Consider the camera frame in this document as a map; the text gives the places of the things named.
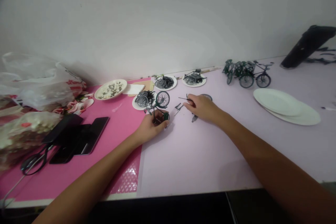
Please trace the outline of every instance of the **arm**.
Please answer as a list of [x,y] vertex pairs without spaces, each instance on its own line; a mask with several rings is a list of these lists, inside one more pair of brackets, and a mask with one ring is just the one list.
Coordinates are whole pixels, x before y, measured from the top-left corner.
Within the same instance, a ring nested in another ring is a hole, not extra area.
[[184,106],[221,128],[239,149],[268,193],[296,221],[336,222],[336,199],[300,167],[254,135],[204,96],[189,95]]
[[69,185],[33,223],[78,223],[99,201],[105,188],[132,151],[154,138],[169,123],[164,121],[156,126],[152,121],[153,116],[146,115],[132,135]]

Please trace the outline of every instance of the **forearm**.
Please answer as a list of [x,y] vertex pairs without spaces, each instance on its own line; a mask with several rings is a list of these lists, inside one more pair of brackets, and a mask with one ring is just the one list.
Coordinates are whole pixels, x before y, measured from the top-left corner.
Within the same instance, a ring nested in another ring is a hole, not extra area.
[[141,143],[132,134],[68,186],[34,223],[77,223],[99,201],[113,176]]
[[214,123],[242,153],[269,194],[300,221],[335,218],[335,197],[296,164],[221,111]]

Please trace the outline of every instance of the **white plastic bag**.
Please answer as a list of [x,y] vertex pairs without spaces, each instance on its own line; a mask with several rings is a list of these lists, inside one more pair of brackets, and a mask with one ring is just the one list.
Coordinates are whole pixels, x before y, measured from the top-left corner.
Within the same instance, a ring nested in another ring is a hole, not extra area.
[[52,111],[86,88],[80,77],[51,59],[10,52],[2,60],[7,72],[0,73],[0,95],[13,95],[22,106]]

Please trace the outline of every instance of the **dark floor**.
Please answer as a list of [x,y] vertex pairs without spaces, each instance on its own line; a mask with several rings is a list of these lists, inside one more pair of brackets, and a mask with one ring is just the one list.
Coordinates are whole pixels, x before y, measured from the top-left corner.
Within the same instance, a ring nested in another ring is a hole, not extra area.
[[[230,209],[234,212],[236,222]],[[8,209],[8,216],[35,209]],[[31,223],[37,215],[0,223]],[[263,189],[100,202],[83,223],[290,223]]]

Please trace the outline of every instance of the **light purple table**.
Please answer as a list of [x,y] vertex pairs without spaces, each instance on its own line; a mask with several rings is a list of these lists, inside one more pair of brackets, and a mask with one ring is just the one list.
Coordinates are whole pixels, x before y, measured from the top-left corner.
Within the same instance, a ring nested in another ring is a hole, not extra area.
[[237,80],[226,84],[221,70],[205,73],[206,84],[191,88],[179,80],[168,91],[170,127],[142,148],[137,197],[208,193],[259,188],[248,164],[231,140],[217,127],[183,107],[174,117],[174,107],[186,93],[212,96],[213,101],[249,130],[279,150],[318,182],[336,181],[336,112],[322,110],[333,106],[336,95],[336,64],[302,63],[294,70],[279,67],[283,57],[261,60],[275,64],[268,71],[269,88],[284,91],[320,113],[321,123],[300,126],[280,120],[263,109],[253,91]]

